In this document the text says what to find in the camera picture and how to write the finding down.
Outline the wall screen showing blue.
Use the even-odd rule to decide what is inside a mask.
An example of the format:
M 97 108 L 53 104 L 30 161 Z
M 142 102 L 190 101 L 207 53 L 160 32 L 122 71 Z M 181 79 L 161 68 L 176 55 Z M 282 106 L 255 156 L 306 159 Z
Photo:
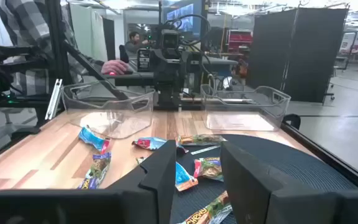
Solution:
M 171 10 L 166 13 L 167 20 L 174 20 L 182 16 L 186 16 L 194 13 L 194 4 L 185 4 L 184 6 L 176 7 L 174 10 Z M 193 31 L 193 18 L 184 17 L 180 20 L 176 20 L 174 25 L 184 32 Z

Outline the white divider panels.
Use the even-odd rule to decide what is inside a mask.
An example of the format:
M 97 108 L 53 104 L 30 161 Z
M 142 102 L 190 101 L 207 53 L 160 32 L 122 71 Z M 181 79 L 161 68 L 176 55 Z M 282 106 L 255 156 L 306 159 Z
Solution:
M 103 17 L 91 7 L 70 3 L 71 21 L 78 50 L 96 60 L 107 61 Z

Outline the purple granola bar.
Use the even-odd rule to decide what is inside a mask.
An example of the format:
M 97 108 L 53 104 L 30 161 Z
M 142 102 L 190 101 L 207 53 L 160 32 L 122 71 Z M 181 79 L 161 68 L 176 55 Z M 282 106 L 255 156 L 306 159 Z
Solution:
M 111 153 L 94 154 L 93 163 L 77 189 L 98 189 L 109 169 Z

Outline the person's hand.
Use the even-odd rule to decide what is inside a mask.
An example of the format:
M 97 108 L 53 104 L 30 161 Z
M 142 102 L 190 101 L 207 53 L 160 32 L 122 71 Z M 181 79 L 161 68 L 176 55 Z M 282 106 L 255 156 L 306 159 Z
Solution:
M 114 73 L 116 75 L 123 75 L 128 70 L 128 65 L 122 60 L 109 60 L 104 62 L 101 73 L 109 75 Z

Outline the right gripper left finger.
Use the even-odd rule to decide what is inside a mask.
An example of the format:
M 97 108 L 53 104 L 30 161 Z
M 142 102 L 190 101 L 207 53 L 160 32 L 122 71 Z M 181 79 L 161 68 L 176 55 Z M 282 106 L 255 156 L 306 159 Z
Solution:
M 167 141 L 128 174 L 106 187 L 106 224 L 169 224 L 177 147 Z

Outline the black office chair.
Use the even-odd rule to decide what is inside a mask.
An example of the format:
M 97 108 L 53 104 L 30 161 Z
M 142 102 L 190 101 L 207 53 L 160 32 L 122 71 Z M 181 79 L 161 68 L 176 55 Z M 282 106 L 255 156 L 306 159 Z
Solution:
M 120 60 L 124 63 L 129 63 L 129 56 L 126 52 L 126 49 L 123 45 L 119 46 L 119 54 L 120 54 Z

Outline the black metal stand frame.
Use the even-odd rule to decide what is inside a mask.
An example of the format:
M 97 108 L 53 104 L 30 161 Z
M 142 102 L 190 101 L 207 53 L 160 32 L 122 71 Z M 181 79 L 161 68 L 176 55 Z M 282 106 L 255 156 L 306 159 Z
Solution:
M 49 32 L 54 55 L 52 67 L 57 73 L 57 78 L 63 79 L 64 85 L 74 84 L 73 77 L 70 73 L 70 64 L 68 62 L 68 54 L 78 61 L 93 77 L 99 81 L 103 81 L 105 89 L 111 92 L 118 100 L 128 100 L 129 98 L 121 90 L 118 90 L 113 84 L 108 82 L 106 77 L 97 71 L 87 59 L 76 50 L 65 37 L 63 30 L 63 17 L 60 0 L 45 0 L 45 6 L 49 16 Z

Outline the red tool cabinet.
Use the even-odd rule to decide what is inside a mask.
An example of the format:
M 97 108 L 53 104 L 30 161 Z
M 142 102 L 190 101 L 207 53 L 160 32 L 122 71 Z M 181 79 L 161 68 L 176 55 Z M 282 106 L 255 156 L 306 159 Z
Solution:
M 253 32 L 251 30 L 229 29 L 227 31 L 227 52 L 245 53 L 250 50 L 253 42 Z

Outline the clear plastic bin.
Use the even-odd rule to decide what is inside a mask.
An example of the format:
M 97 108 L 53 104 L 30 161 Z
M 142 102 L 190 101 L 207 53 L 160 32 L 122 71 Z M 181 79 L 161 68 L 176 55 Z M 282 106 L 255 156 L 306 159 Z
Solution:
M 124 139 L 152 124 L 154 93 L 120 90 L 108 81 L 95 81 L 64 86 L 62 100 L 71 124 Z
M 201 85 L 203 121 L 218 131 L 276 131 L 287 113 L 291 96 L 269 86 L 214 90 Z

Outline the red and green granola bar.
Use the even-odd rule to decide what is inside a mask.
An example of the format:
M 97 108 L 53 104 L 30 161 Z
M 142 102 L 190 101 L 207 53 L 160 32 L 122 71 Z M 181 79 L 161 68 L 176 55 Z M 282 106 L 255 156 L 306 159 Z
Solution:
M 193 177 L 204 177 L 223 182 L 223 172 L 219 157 L 205 157 L 194 160 L 195 171 Z

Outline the black room divider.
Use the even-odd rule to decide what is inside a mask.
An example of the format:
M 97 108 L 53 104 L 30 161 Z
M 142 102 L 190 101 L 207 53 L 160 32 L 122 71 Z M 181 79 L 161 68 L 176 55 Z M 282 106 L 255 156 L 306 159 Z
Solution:
M 255 18 L 246 84 L 323 103 L 348 10 L 305 8 Z
M 104 39 L 108 60 L 116 59 L 114 21 L 103 17 Z

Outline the grey desk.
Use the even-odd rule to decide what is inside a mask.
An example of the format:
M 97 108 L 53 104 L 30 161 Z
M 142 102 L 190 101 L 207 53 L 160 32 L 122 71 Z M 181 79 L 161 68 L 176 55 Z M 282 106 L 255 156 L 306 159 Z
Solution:
M 154 86 L 154 75 L 150 72 L 134 72 L 129 75 L 104 75 L 115 86 Z

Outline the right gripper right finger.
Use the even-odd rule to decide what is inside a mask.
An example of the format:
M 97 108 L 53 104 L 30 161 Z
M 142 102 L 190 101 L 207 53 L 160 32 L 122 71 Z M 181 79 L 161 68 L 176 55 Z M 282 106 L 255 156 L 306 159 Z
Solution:
M 224 142 L 224 184 L 238 224 L 333 224 L 336 196 L 312 189 Z

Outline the green and orange granola bar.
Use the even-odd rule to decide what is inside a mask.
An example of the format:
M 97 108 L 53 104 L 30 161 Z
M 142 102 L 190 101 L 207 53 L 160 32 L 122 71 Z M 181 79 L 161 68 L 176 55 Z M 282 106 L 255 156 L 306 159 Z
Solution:
M 177 143 L 182 146 L 212 146 L 226 141 L 220 135 L 197 134 L 177 137 Z
M 209 224 L 212 215 L 212 209 L 226 205 L 228 203 L 230 203 L 229 197 L 227 192 L 224 191 L 207 206 L 198 210 L 197 212 L 189 216 L 185 221 L 178 224 Z

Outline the black aluminium table frame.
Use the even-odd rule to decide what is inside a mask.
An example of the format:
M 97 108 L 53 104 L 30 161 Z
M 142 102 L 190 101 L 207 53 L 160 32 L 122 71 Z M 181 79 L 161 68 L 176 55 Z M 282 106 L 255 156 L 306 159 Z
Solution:
M 308 151 L 314 154 L 317 158 L 327 163 L 329 166 L 341 173 L 346 179 L 358 186 L 358 170 L 338 158 L 336 155 L 323 148 L 319 144 L 300 133 L 295 127 L 286 122 L 281 123 L 281 129 L 291 136 L 296 142 L 304 146 Z

